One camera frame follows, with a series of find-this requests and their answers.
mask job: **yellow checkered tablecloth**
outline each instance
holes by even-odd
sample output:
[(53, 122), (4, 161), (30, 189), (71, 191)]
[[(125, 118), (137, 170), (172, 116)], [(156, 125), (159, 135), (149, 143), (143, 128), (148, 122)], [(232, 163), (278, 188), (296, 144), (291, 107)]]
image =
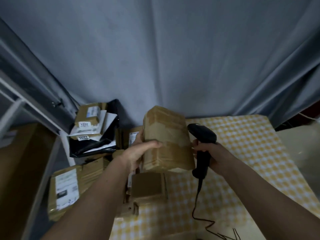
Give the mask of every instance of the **yellow checkered tablecloth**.
[[(189, 119), (209, 127), (218, 142), (245, 162), (265, 180), (291, 199), (320, 217), (320, 203), (290, 159), (285, 146), (267, 117), (244, 115)], [(139, 216), (115, 222), (110, 239), (141, 239), (184, 231), (204, 230), (208, 223), (194, 220), (191, 213), (198, 180), (191, 172), (166, 174), (168, 202), (140, 207)], [(196, 217), (235, 227), (252, 221), (251, 216), (226, 181), (212, 170), (203, 181)]]

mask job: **gray curtain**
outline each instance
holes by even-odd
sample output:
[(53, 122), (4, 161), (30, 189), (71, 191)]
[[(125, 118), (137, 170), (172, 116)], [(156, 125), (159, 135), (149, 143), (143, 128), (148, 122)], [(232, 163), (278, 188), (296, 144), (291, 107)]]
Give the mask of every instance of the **gray curtain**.
[(262, 114), (320, 99), (320, 0), (0, 0), (0, 17), (79, 102), (118, 98), (124, 124)]

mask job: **white label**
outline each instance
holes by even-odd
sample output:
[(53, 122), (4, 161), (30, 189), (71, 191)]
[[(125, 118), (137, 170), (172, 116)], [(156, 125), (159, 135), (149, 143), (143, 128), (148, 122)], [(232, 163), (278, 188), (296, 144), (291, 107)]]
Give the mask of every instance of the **white label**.
[(131, 146), (134, 143), (134, 140), (136, 139), (136, 136), (138, 135), (138, 133), (139, 133), (138, 131), (129, 133), (129, 146)]
[(91, 122), (90, 121), (81, 121), (78, 122), (79, 123), (79, 128), (86, 128), (86, 127), (90, 127), (91, 126)]
[(87, 118), (94, 117), (94, 116), (98, 117), (99, 112), (100, 112), (99, 106), (89, 107), (88, 110), (87, 110)]
[(174, 173), (184, 173), (184, 172), (186, 172), (187, 170), (182, 169), (182, 168), (172, 168), (172, 169), (170, 169), (170, 170), (168, 170), (168, 171), (174, 172)]
[(78, 141), (84, 141), (84, 140), (90, 140), (90, 137), (85, 135), (85, 136), (77, 136)]
[(62, 210), (63, 208), (71, 206), (79, 199), (76, 169), (56, 176), (56, 194), (57, 210)]
[(132, 171), (131, 173), (129, 173), (129, 176), (128, 176), (128, 188), (131, 187), (132, 185), (132, 175), (136, 174), (136, 171)]
[(17, 132), (17, 130), (12, 130), (5, 133), (3, 138), (0, 140), (0, 148), (10, 145), (16, 137)]

